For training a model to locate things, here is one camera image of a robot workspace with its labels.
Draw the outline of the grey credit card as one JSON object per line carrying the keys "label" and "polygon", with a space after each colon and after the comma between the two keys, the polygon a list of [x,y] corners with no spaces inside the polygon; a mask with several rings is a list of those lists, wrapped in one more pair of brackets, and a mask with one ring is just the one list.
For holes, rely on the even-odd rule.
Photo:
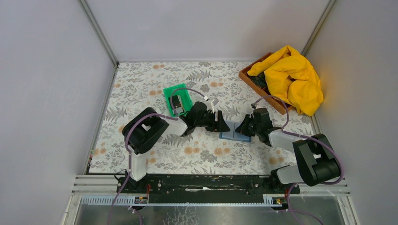
{"label": "grey credit card", "polygon": [[179,114],[182,114],[182,113],[185,112],[183,107],[177,107],[177,108],[174,109],[174,111],[175,111],[176,115],[179,115]]}

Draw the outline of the black credit card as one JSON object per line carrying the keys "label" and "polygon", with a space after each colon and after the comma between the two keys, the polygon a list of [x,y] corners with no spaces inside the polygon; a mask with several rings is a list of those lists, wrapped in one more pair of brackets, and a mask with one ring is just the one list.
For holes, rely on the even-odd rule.
{"label": "black credit card", "polygon": [[182,107],[181,97],[179,95],[173,95],[171,97],[171,104],[174,108]]}

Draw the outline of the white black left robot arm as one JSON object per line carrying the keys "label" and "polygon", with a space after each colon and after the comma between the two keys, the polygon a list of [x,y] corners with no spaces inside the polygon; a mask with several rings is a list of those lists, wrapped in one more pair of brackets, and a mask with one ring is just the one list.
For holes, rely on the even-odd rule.
{"label": "white black left robot arm", "polygon": [[146,176],[148,152],[163,135],[185,137],[198,127],[209,132],[230,131],[222,112],[209,109],[202,102],[196,102],[188,112],[178,117],[159,114],[151,107],[144,109],[122,130],[129,154],[128,178],[139,181]]}

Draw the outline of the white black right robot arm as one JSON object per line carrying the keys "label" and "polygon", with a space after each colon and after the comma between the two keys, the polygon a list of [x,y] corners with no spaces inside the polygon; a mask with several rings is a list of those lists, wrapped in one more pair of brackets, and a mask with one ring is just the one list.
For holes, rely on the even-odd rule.
{"label": "white black right robot arm", "polygon": [[294,153],[296,164],[274,169],[270,177],[277,185],[305,183],[308,186],[335,184],[343,178],[343,171],[333,149],[323,134],[299,135],[275,127],[265,108],[247,114],[235,131],[256,136],[269,147]]}

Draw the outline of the floral table mat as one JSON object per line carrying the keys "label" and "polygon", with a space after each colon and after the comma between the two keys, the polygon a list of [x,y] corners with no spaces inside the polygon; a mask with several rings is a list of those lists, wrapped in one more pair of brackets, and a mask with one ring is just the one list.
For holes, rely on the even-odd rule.
{"label": "floral table mat", "polygon": [[[122,130],[147,107],[168,115],[163,90],[178,84],[190,88],[193,102],[201,95],[219,99],[226,121],[241,122],[259,95],[239,78],[246,62],[125,62],[119,65],[88,172],[117,173],[128,167]],[[293,153],[250,142],[225,140],[197,128],[186,137],[163,135],[148,153],[149,173],[268,174],[296,163]]]}

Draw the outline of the green plastic bin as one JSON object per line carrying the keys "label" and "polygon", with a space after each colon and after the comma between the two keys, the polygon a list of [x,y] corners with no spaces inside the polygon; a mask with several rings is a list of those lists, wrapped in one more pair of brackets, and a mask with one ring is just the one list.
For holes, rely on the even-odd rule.
{"label": "green plastic bin", "polygon": [[176,117],[175,112],[172,109],[172,105],[178,116],[185,114],[193,106],[188,90],[178,90],[173,94],[172,98],[170,98],[172,92],[180,88],[186,88],[185,83],[165,88],[163,90],[171,117]]}

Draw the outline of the brown wooden tray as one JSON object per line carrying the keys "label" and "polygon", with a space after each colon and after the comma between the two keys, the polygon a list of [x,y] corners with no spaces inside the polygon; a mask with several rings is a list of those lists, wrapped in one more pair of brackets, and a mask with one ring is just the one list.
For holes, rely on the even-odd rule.
{"label": "brown wooden tray", "polygon": [[[252,88],[257,94],[259,94],[260,96],[264,96],[264,95],[270,95],[268,88],[266,87],[266,85],[260,85],[258,86],[253,80],[252,78],[250,78],[250,76],[247,74],[247,72],[252,68],[252,66],[257,63],[257,62],[262,62],[264,61],[266,58],[268,58],[270,55],[272,54],[272,52],[269,52],[267,54],[265,54],[264,56],[262,56],[261,58],[257,59],[255,62],[253,62],[252,64],[250,64],[249,66],[245,67],[244,69],[242,69],[239,72],[239,78],[241,80],[243,80],[250,88]],[[294,109],[293,106],[287,104],[286,107],[287,109],[285,109],[283,102],[280,102],[277,99],[271,98],[271,97],[267,97],[265,98],[265,101],[267,101],[273,108],[275,108],[281,115],[285,115],[287,112],[289,112],[290,110]]]}

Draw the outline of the yellow cloth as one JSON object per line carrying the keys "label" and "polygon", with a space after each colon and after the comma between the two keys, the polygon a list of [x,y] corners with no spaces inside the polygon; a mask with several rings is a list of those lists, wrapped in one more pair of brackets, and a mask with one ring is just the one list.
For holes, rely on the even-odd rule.
{"label": "yellow cloth", "polygon": [[264,73],[271,95],[296,108],[299,114],[313,116],[324,101],[321,80],[310,61],[286,45],[261,62],[254,63],[248,76]]}

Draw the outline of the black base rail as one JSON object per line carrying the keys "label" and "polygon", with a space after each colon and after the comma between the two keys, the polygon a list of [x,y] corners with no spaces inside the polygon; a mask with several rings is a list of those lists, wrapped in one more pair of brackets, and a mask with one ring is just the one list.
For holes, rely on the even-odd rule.
{"label": "black base rail", "polygon": [[139,181],[128,175],[117,178],[117,191],[123,194],[143,194],[149,203],[265,203],[267,195],[285,198],[299,194],[299,187],[282,184],[272,174],[260,175],[183,175],[147,174]]}

